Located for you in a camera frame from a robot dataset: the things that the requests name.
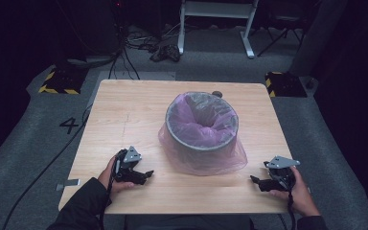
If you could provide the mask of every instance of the black sleeve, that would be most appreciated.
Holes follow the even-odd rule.
[[[298,230],[327,230],[325,220],[321,216],[305,217],[298,219]]]
[[[47,229],[98,229],[96,215],[103,211],[107,199],[104,185],[91,178],[70,198]]]

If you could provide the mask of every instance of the hand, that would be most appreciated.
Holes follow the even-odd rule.
[[[100,176],[98,176],[98,180],[103,184],[103,186],[107,189],[109,183],[109,177],[112,172],[113,162],[115,161],[115,156],[113,156],[108,162],[106,169],[101,172]],[[122,190],[130,189],[134,186],[132,182],[116,182],[112,183],[111,193],[119,193]]]
[[[321,216],[315,206],[315,203],[313,202],[309,189],[307,188],[302,175],[295,167],[290,168],[295,176],[295,185],[291,192],[294,200],[292,207],[303,217]],[[288,200],[288,192],[271,190],[269,193],[281,199]]]

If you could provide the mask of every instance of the plastic bag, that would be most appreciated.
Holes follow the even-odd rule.
[[[178,95],[158,137],[172,166],[183,173],[231,173],[247,164],[239,118],[224,99],[202,92]]]

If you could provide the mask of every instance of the gray carpet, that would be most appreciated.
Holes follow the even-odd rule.
[[[297,50],[292,34],[262,57],[249,59],[242,47],[239,29],[187,33],[184,55],[177,63],[152,62],[146,51],[127,49],[127,53],[141,78],[155,81],[170,78],[172,81],[264,83],[266,72],[289,68]],[[261,30],[250,40],[257,53],[269,43],[269,36]],[[175,42],[176,37],[173,37],[164,44]],[[91,69],[80,95],[39,94],[38,88],[51,67],[30,83],[27,88],[32,97],[29,107],[0,148],[0,228],[14,202],[78,130],[73,128],[67,134],[67,128],[59,124],[74,117],[76,124],[81,125],[82,114],[92,102],[98,81],[107,78],[109,69],[110,64]],[[111,78],[128,78],[128,74],[136,78],[131,69],[126,71],[119,58]],[[302,82],[307,80],[307,77],[301,78]],[[302,162],[299,169],[330,229],[368,229],[366,194],[324,123],[312,97],[314,90],[307,92],[307,98],[272,99],[291,154]],[[45,229],[56,219],[61,192],[56,192],[55,186],[67,178],[82,132],[20,201],[7,229]],[[288,215],[283,216],[290,226]],[[274,214],[251,217],[258,229],[284,229]],[[123,229],[123,217],[106,216],[105,228]]]

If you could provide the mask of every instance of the person's left hand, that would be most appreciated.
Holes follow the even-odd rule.
[[[103,184],[103,186],[107,189],[108,183],[109,183],[109,177],[112,171],[113,162],[115,160],[115,156],[113,156],[107,166],[106,169],[101,172],[100,176],[98,176],[98,180]],[[130,189],[134,186],[132,182],[116,182],[113,181],[112,183],[112,191],[111,193],[119,193],[122,190]]]

